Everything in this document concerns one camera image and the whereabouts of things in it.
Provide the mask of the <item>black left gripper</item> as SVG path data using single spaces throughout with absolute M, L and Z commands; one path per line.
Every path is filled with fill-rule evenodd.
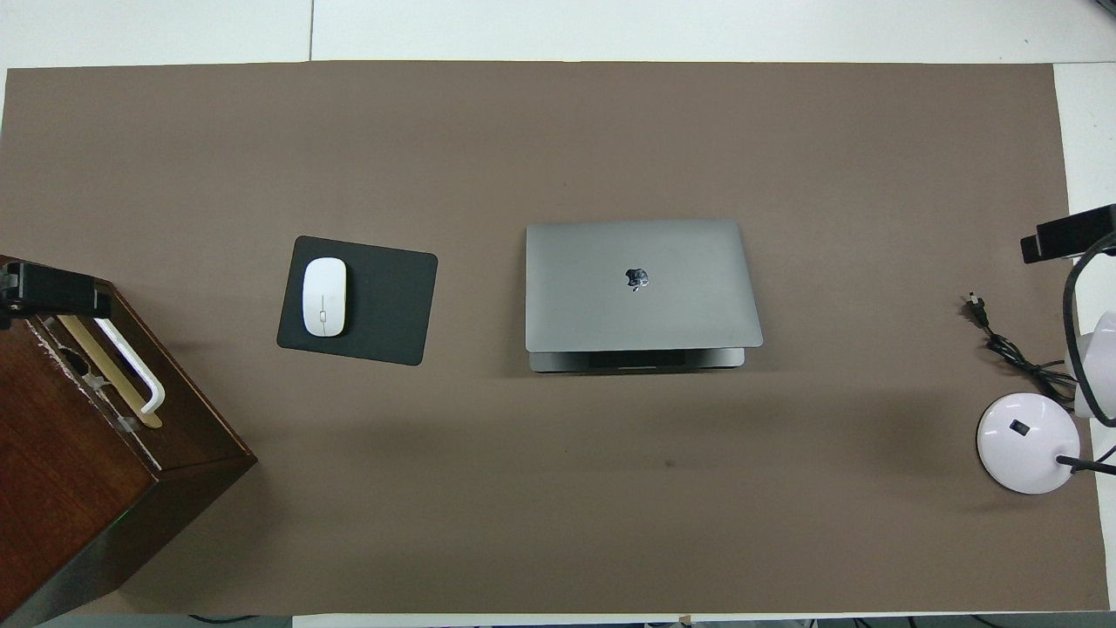
M 29 262 L 4 263 L 4 316 L 52 313 L 109 318 L 110 293 L 92 276 Z

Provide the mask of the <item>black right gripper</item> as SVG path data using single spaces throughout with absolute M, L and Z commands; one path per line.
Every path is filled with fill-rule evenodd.
M 1024 263 L 1081 257 L 1115 229 L 1115 206 L 1106 204 L 1037 225 L 1035 234 L 1021 239 Z

